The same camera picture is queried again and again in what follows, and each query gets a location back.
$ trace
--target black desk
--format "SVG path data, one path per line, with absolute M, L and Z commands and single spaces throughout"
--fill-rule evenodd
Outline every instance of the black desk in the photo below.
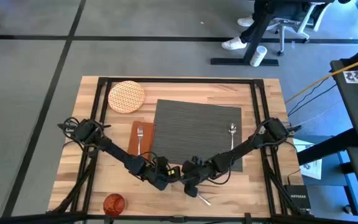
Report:
M 333 70 L 343 68 L 340 61 L 332 61 Z M 358 147 L 358 84 L 346 83 L 344 74 L 334 76 L 339 92 L 349 113 L 353 128 L 298 153 L 299 165 L 303 165 L 330 154 L 345 150 L 347 147 Z
M 252 56 L 258 47 L 262 37 L 269 26 L 269 22 L 273 19 L 274 5 L 279 2 L 325 2 L 332 3 L 334 0 L 257 0 L 268 1 L 268 9 L 270 12 L 265 11 L 263 22 L 256 28 L 255 35 L 252 38 L 246 53 L 243 58 L 211 58 L 211 65 L 250 65 Z M 263 59 L 260 63 L 261 66 L 278 66 L 277 59 Z
M 331 67 L 335 71 L 344 66 L 341 61 L 332 61 Z M 355 172 L 358 179 L 358 84 L 346 83 L 343 73 L 336 75 L 334 79 L 341 93 L 346 110 L 349 113 L 353 128 L 299 152 L 298 160 L 299 164 L 303 165 L 347 149 L 351 162 L 342 164 L 342 171 L 344 174 Z M 355 204 L 352 190 L 348 189 L 346 194 L 353 214 L 357 214 L 358 207 L 357 204 Z

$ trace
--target gray placemat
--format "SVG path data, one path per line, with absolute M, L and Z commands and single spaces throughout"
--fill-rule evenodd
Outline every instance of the gray placemat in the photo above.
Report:
M 183 164 L 193 156 L 205 161 L 230 150 L 231 123 L 237 126 L 235 147 L 241 143 L 241 108 L 158 100 L 152 151 L 173 164 Z M 232 170 L 242 171 L 241 159 Z

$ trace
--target cable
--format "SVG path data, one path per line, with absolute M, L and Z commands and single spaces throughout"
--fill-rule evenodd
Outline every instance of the cable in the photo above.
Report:
M 289 184 L 289 185 L 291 185 L 290 176 L 291 176 L 292 174 L 296 174 L 296 173 L 299 172 L 299 171 L 301 171 L 301 169 L 298 169 L 297 171 L 295 171 L 295 172 L 293 172 L 293 173 L 291 173 L 290 175 L 287 176 L 287 181 L 288 181 L 288 184 Z
M 70 143 L 72 143 L 72 142 L 74 142 L 74 140 L 71 140 L 71 141 L 66 142 L 65 144 L 63 144 L 62 148 L 64 148 L 66 145 L 68 145 L 68 144 L 70 144 Z
M 229 169 L 229 175 L 228 175 L 228 177 L 227 177 L 227 179 L 224 181 L 224 182 L 221 182 L 221 183 L 219 183 L 219 182 L 215 182 L 215 181 L 213 181 L 213 180 L 211 180 L 211 179 L 207 179 L 209 182 L 211 182 L 211 183 L 213 183 L 213 184 L 217 184 L 217 185 L 224 185 L 225 183 L 227 183 L 228 181 L 229 181 L 229 179 L 230 179 L 230 176 L 231 176 L 231 166 L 232 166 L 232 161 L 233 161 L 233 157 L 234 156 L 232 156 L 231 157 L 231 159 L 230 159 L 230 165 L 229 165 L 229 167 L 228 167 L 228 169 Z
M 346 70 L 348 70 L 348 69 L 350 69 L 350 68 L 356 67 L 356 66 L 358 66 L 358 62 L 353 63 L 352 65 L 346 66 L 346 67 L 344 67 L 344 68 L 342 68 L 342 69 L 339 69 L 338 71 L 332 72 L 332 73 L 330 73 L 330 74 L 324 76 L 323 78 L 320 78 L 319 80 L 315 81 L 314 83 L 308 85 L 306 88 L 304 88 L 303 90 L 301 90 L 299 93 L 295 94 L 293 97 L 291 97 L 291 98 L 290 98 L 289 100 L 287 100 L 285 103 L 288 103 L 289 101 L 293 100 L 295 97 L 297 97 L 297 96 L 299 96 L 300 94 L 304 93 L 306 90 L 310 89 L 310 88 L 311 88 L 312 86 L 314 86 L 315 84 L 317 84 L 317 83 L 319 83 L 319 82 L 321 82 L 321 81 L 323 81 L 323 80 L 325 80 L 325 79 L 327 79 L 327 78 L 329 78 L 329 77 L 332 77 L 332 76 L 334 76 L 334 75 L 337 75 L 337 74 L 339 74 L 339 73 L 341 73 L 341 72 L 343 72 L 343 71 L 346 71 Z
M 156 163 L 155 160 L 156 160 L 156 157 L 154 157 L 154 158 L 152 159 L 152 161 L 153 161 L 154 163 Z M 170 166 L 169 164 L 167 164 L 167 167 L 168 167 L 168 170 L 171 169 L 171 166 Z
M 319 96 L 323 95 L 324 93 L 328 92 L 329 90 L 331 90 L 331 89 L 334 88 L 335 86 L 336 86 L 336 84 L 333 85 L 333 86 L 331 86 L 330 88 L 328 88 L 328 90 L 326 90 L 326 91 L 324 91 L 324 92 L 318 94 L 317 96 L 313 97 L 311 100 L 307 101 L 306 103 L 302 104 L 300 107 L 298 107 L 298 109 L 296 109 L 294 112 L 290 113 L 290 114 L 288 115 L 288 117 L 291 116 L 291 115 L 293 115 L 293 114 L 294 114 L 295 112 L 297 112 L 300 108 L 302 108 L 302 107 L 304 107 L 305 105 L 307 105 L 308 103 L 312 102 L 312 101 L 313 101 L 314 99 L 316 99 L 317 97 L 319 97 Z
M 285 143 L 291 145 L 291 146 L 295 149 L 295 151 L 296 151 L 296 146 L 295 146 L 294 144 L 290 143 L 289 141 L 285 141 Z
M 290 110 L 290 112 L 288 112 L 288 114 L 290 114 L 293 110 L 295 110 L 295 108 L 296 108 L 300 103 L 302 103 L 302 101 L 305 100 L 306 97 L 310 96 L 310 95 L 315 91 L 315 89 L 317 89 L 319 86 L 321 86 L 321 84 L 323 84 L 324 81 L 327 80 L 327 79 L 328 79 L 328 78 L 326 78 L 326 79 L 324 79 L 323 81 L 321 81 L 321 83 L 320 83 L 319 85 L 317 85 L 316 87 L 314 87 L 314 88 L 311 90 L 310 93 L 306 94 L 306 96 L 303 97 L 303 99 L 302 99 L 301 101 L 299 101 L 299 102 L 292 108 L 292 110 Z
M 338 103 L 342 102 L 343 100 L 339 100 L 338 102 L 336 102 L 335 104 L 331 105 L 329 108 L 327 108 L 326 110 L 324 110 L 323 112 L 321 112 L 319 115 L 313 117 L 313 118 L 310 118 L 310 119 L 307 119 L 306 121 L 302 121 L 300 122 L 299 124 L 297 125 L 294 125 L 294 126 L 299 126 L 299 125 L 302 125 L 302 124 L 305 124 L 313 119 L 316 119 L 318 117 L 320 117 L 321 115 L 323 115 L 325 112 L 329 111 L 329 109 L 333 108 L 334 106 L 336 106 Z
M 64 122 L 62 123 L 62 127 L 68 126 L 68 127 L 78 127 L 78 125 L 80 124 L 80 122 L 74 118 L 74 117 L 70 117 L 67 118 L 66 120 L 64 120 Z M 81 148 L 82 151 L 84 151 L 84 147 L 81 145 L 80 141 L 77 139 L 74 139 L 73 137 L 71 137 L 69 134 L 71 132 L 68 131 L 68 128 L 62 128 L 63 134 L 66 136 L 66 138 L 71 139 L 73 142 L 77 143 L 77 145 Z
M 139 154 L 137 155 L 136 157 L 139 157 L 139 156 L 143 156 L 144 154 L 152 154 L 154 156 L 154 158 L 158 158 L 158 156 L 156 155 L 156 153 L 152 152 L 152 151 L 148 151 L 148 152 L 143 152 L 142 154 Z M 157 171 L 158 171 L 158 160 L 155 160 L 155 172 L 154 172 L 154 175 L 155 177 L 157 178 Z

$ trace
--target wooden table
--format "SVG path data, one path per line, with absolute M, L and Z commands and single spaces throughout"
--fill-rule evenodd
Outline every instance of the wooden table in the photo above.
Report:
M 73 116 L 79 120 L 90 116 L 98 78 L 82 78 L 73 111 Z M 280 118 L 283 122 L 288 121 L 279 80 L 264 79 L 264 83 L 270 116 Z M 105 124 L 111 124 L 112 127 L 106 129 L 105 134 L 124 150 L 127 150 L 134 121 L 153 122 L 158 99 L 241 107 L 242 140 L 245 141 L 255 131 L 250 85 L 232 83 L 141 83 L 141 85 L 145 90 L 146 99 L 138 111 L 119 114 L 108 108 L 106 113 Z M 261 103 L 259 105 L 263 120 L 263 109 Z M 68 144 L 63 149 L 48 209 L 58 206 L 74 186 L 81 153 L 76 144 Z M 286 184 L 287 175 L 299 169 L 295 149 L 289 144 L 280 145 L 278 160 L 282 180 Z M 207 206 L 199 198 L 185 195 L 182 183 L 169 184 L 164 191 L 159 191 L 148 182 L 141 182 L 131 176 L 115 158 L 100 152 L 88 213 L 104 215 L 104 199 L 109 194 L 118 193 L 127 203 L 122 215 L 243 217 L 244 213 L 248 212 L 252 217 L 270 217 L 260 151 L 254 150 L 244 156 L 242 164 L 243 172 L 232 172 L 227 184 L 214 185 L 203 182 L 198 186 L 200 194 L 212 203 L 212 206 Z M 227 174 L 217 181 L 222 182 L 226 178 Z M 291 175 L 291 183 L 302 184 L 299 172 Z M 276 211 L 280 213 L 278 193 L 274 185 L 273 195 Z M 82 208 L 82 200 L 83 197 L 80 196 L 79 210 Z

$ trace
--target silver fork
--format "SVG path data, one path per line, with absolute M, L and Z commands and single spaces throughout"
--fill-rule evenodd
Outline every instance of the silver fork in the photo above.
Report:
M 139 126 L 137 127 L 137 155 L 140 155 L 140 142 L 142 140 L 143 137 L 143 127 Z

